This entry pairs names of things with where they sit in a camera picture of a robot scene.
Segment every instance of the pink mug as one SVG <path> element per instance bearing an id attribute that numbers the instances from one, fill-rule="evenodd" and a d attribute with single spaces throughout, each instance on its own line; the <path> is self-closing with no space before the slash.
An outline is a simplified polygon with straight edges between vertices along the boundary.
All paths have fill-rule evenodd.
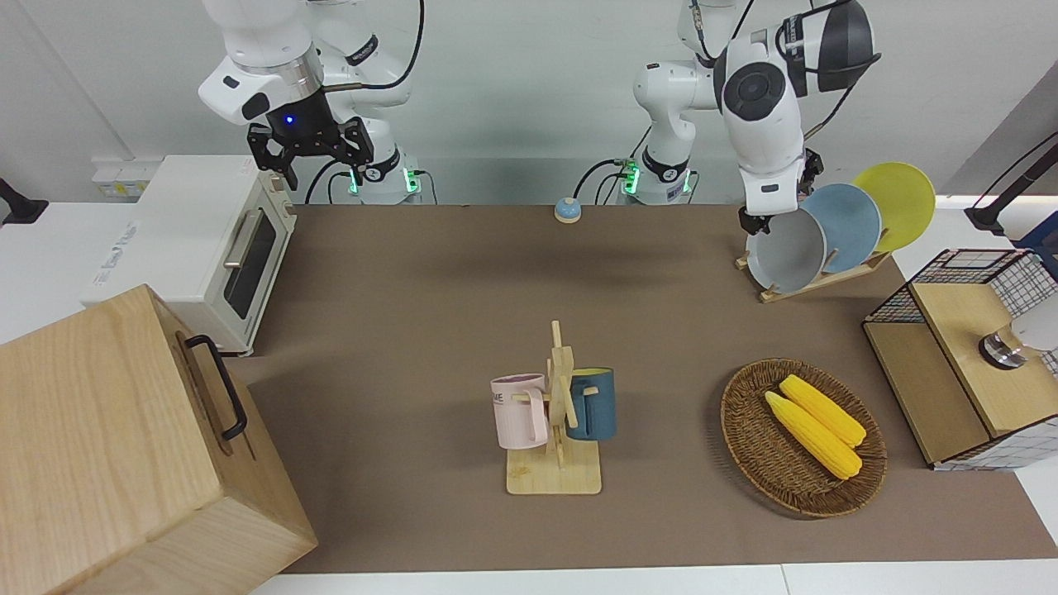
<path id="1" fill-rule="evenodd" d="M 518 450 L 546 445 L 550 428 L 544 410 L 544 375 L 503 376 L 491 385 L 499 448 Z"/>

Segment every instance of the black stand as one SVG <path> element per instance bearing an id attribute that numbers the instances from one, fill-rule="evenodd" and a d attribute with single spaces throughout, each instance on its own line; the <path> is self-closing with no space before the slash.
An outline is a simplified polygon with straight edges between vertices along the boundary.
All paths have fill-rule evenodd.
<path id="1" fill-rule="evenodd" d="M 999 224 L 1000 212 L 1006 209 L 1007 204 L 1014 202 L 1014 199 L 1021 196 L 1021 193 L 1033 185 L 1033 182 L 1038 180 L 1056 162 L 1058 162 L 1058 145 L 1051 147 L 1047 152 L 1043 154 L 1043 157 L 1039 158 L 1020 178 L 1001 192 L 991 204 L 982 209 L 971 206 L 963 212 L 969 217 L 974 228 L 991 232 L 992 235 L 1003 235 L 1003 226 Z"/>
<path id="2" fill-rule="evenodd" d="M 33 223 L 48 208 L 47 200 L 32 200 L 19 194 L 15 188 L 0 178 L 0 198 L 11 206 L 11 215 L 3 223 Z"/>

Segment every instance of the oven glass window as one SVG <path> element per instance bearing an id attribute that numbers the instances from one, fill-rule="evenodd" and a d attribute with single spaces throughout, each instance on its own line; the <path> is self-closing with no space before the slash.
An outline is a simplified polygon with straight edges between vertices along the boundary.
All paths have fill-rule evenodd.
<path id="1" fill-rule="evenodd" d="M 268 217 L 261 217 L 260 227 L 257 228 L 257 234 L 250 245 L 247 259 L 241 268 L 232 271 L 224 287 L 224 300 L 242 320 L 247 320 L 247 314 L 250 312 L 250 304 L 257 294 L 257 286 L 260 285 L 261 275 L 264 274 L 264 267 L 268 265 L 268 256 L 272 253 L 273 246 L 275 246 L 275 228 Z"/>

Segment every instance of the white toaster oven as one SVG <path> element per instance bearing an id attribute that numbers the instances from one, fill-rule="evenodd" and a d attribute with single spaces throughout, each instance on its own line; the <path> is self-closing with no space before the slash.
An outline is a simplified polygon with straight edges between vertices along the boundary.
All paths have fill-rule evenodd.
<path id="1" fill-rule="evenodd" d="M 80 294 L 146 283 L 225 353 L 253 348 L 296 216 L 280 178 L 242 156 L 169 156 Z"/>

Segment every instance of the oven handle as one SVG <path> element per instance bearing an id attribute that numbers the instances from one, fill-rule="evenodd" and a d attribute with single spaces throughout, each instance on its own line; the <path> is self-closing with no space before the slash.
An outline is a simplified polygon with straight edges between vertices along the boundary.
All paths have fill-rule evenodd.
<path id="1" fill-rule="evenodd" d="M 224 268 L 225 269 L 241 269 L 242 265 L 247 262 L 247 256 L 250 254 L 250 247 L 253 246 L 254 237 L 257 236 L 257 230 L 261 227 L 261 220 L 264 218 L 264 211 L 257 209 L 251 211 L 242 217 L 242 224 L 239 226 L 239 233 L 235 236 L 235 241 L 232 244 L 232 249 L 227 251 L 227 256 L 224 257 Z"/>

